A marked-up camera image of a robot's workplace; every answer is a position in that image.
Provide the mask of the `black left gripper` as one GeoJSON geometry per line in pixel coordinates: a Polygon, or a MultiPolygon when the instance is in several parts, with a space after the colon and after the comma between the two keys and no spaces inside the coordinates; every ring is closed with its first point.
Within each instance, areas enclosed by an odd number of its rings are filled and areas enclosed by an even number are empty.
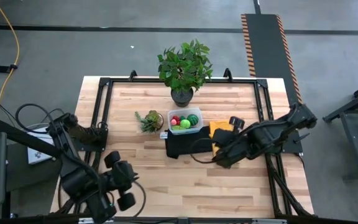
{"type": "Polygon", "coordinates": [[[110,171],[107,174],[107,189],[117,190],[119,198],[117,203],[120,211],[126,211],[135,205],[135,197],[133,193],[128,192],[132,188],[132,183],[136,180],[136,173],[132,165],[127,161],[123,161],[118,151],[110,152],[104,162],[110,171]]]}

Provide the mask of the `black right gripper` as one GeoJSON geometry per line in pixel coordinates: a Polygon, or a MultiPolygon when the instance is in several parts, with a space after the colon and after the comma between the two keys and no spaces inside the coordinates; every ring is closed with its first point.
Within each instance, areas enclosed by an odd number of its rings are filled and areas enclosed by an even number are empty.
{"type": "Polygon", "coordinates": [[[233,125],[233,131],[216,129],[212,137],[212,140],[218,145],[227,145],[234,138],[231,150],[219,149],[213,157],[213,162],[225,169],[231,168],[237,162],[237,157],[254,157],[252,143],[250,137],[247,136],[254,124],[241,131],[245,125],[244,120],[231,116],[229,123],[233,125]]]}

